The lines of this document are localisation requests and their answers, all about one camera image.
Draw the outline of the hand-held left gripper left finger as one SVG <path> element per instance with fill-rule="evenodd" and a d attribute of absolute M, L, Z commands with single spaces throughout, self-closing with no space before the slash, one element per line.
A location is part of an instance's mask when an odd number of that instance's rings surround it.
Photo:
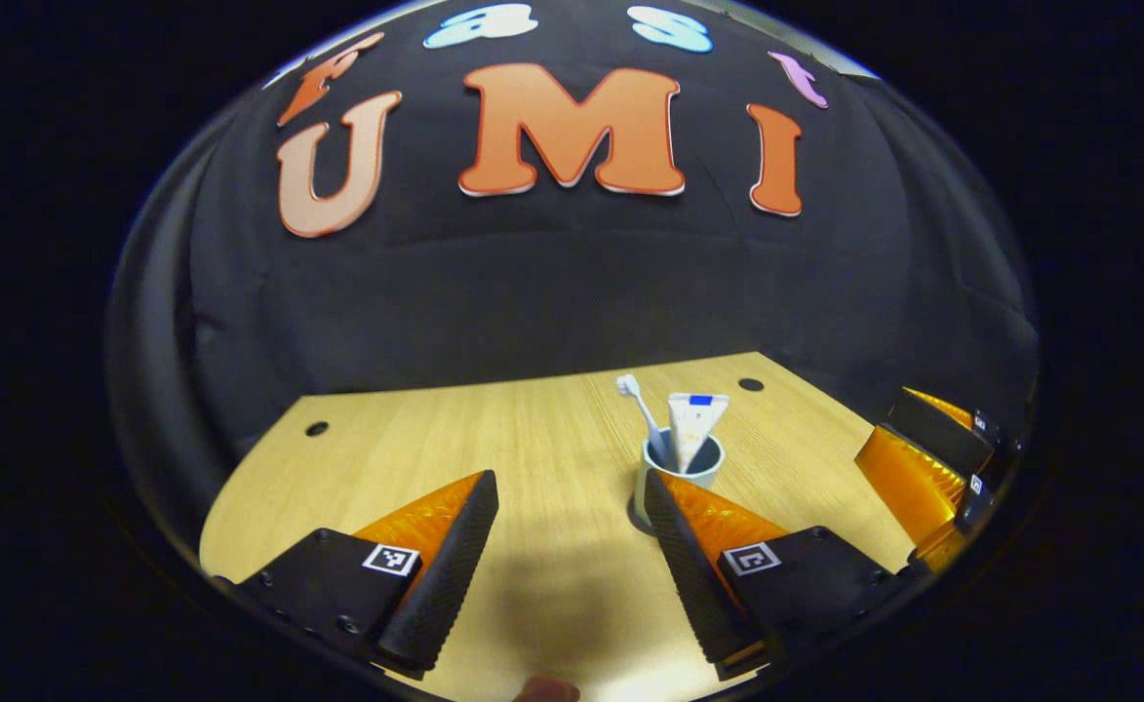
<path fill-rule="evenodd" d="M 496 473 L 461 474 L 397 506 L 375 471 L 259 477 L 210 506 L 210 577 L 313 659 L 421 680 L 440 657 L 499 510 Z"/>

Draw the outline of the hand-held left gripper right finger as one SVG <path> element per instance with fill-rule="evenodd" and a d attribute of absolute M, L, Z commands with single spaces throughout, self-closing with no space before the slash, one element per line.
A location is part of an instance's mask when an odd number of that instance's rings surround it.
<path fill-rule="evenodd" d="M 923 561 L 889 571 L 831 528 L 787 531 L 678 476 L 649 471 L 644 503 L 720 680 L 808 665 L 892 613 L 924 579 Z"/>

